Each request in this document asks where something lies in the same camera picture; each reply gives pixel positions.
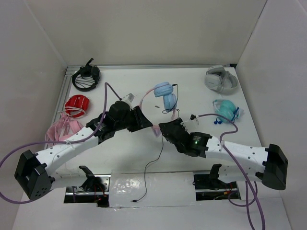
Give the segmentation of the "pink blue cat-ear headphones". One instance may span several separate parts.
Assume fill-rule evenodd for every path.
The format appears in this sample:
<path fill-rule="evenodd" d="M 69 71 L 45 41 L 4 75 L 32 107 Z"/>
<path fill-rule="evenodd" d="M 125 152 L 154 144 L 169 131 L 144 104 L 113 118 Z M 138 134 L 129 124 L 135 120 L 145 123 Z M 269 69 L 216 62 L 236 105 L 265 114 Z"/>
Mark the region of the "pink blue cat-ear headphones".
<path fill-rule="evenodd" d="M 154 96 L 162 97 L 164 110 L 163 114 L 171 113 L 171 121 L 175 120 L 175 116 L 179 116 L 180 110 L 177 108 L 178 103 L 178 84 L 170 84 L 169 82 L 162 82 L 155 85 L 153 88 L 149 89 L 145 95 L 141 98 L 139 107 L 142 109 L 142 103 L 144 98 L 150 94 L 154 93 Z"/>

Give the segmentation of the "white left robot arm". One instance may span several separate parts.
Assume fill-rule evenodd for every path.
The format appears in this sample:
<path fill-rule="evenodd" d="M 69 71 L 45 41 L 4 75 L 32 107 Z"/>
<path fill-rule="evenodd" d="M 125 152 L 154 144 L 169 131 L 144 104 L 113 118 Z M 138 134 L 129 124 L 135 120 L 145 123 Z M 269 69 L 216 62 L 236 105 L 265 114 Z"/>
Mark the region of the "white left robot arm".
<path fill-rule="evenodd" d="M 55 171 L 72 158 L 112 138 L 117 131 L 135 132 L 152 126 L 139 106 L 131 108 L 127 102 L 117 101 L 64 142 L 36 153 L 23 152 L 14 177 L 31 202 L 38 200 L 51 191 L 57 180 Z"/>

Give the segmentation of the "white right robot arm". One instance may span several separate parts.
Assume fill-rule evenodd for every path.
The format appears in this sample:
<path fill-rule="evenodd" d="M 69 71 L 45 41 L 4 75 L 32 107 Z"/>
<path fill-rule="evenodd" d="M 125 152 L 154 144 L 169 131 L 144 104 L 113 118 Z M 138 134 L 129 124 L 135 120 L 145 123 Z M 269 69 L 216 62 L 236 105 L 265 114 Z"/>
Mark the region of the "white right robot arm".
<path fill-rule="evenodd" d="M 235 166 L 212 166 L 209 182 L 215 188 L 238 181 L 261 182 L 274 190 L 286 189 L 288 159 L 278 145 L 253 147 L 221 141 L 217 137 L 201 132 L 189 133 L 182 119 L 160 123 L 163 137 L 177 151 L 191 157 L 232 161 Z"/>

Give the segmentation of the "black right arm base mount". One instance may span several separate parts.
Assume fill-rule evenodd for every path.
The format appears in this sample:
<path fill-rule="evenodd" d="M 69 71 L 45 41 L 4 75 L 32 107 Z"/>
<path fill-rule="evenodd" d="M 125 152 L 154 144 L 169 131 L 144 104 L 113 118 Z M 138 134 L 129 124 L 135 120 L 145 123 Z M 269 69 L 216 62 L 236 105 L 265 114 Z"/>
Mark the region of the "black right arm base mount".
<path fill-rule="evenodd" d="M 194 173 L 193 185 L 197 201 L 239 199 L 237 183 L 225 183 L 218 179 L 221 164 L 214 164 L 210 172 Z"/>

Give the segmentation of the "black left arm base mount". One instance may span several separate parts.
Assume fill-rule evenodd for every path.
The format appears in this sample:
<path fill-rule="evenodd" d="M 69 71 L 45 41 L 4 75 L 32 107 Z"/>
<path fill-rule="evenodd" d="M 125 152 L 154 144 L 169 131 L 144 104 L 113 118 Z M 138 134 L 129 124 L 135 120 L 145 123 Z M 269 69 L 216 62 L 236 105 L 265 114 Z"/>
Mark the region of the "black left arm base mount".
<path fill-rule="evenodd" d="M 110 177 L 108 174 L 94 174 L 88 167 L 79 166 L 85 174 L 80 186 L 66 187 L 64 204 L 93 203 L 98 207 L 109 207 Z"/>

